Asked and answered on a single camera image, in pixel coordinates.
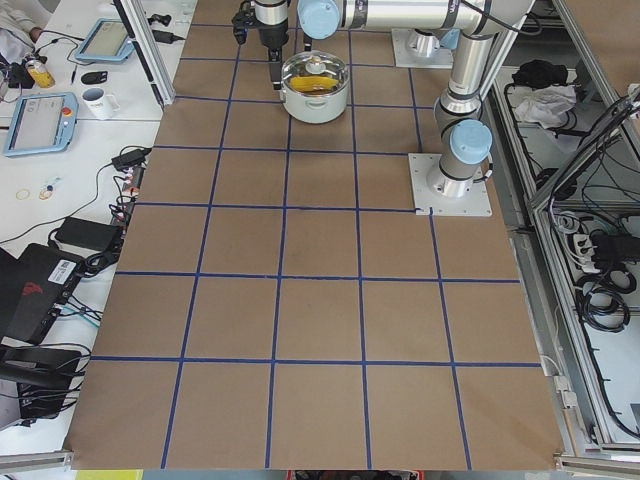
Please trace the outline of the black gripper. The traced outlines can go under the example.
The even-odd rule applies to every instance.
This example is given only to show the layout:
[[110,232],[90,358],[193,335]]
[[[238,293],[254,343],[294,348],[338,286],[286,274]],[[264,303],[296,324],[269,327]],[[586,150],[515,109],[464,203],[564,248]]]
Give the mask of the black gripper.
[[239,45],[244,45],[248,31],[256,27],[255,7],[250,0],[243,0],[232,17],[233,35]]
[[289,40],[288,21],[275,25],[257,24],[260,41],[268,48],[269,78],[274,90],[282,88],[282,48]]

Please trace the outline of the person's hand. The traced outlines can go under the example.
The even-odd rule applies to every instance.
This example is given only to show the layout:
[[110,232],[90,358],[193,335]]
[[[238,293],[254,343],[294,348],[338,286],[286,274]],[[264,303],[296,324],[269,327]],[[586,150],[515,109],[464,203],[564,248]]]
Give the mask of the person's hand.
[[43,29],[42,29],[42,28],[40,28],[40,27],[34,27],[34,28],[32,28],[32,29],[30,30],[30,32],[29,32],[29,36],[30,36],[31,40],[32,40],[34,43],[36,43],[36,42],[38,41],[39,37],[41,36],[42,32],[43,32]]

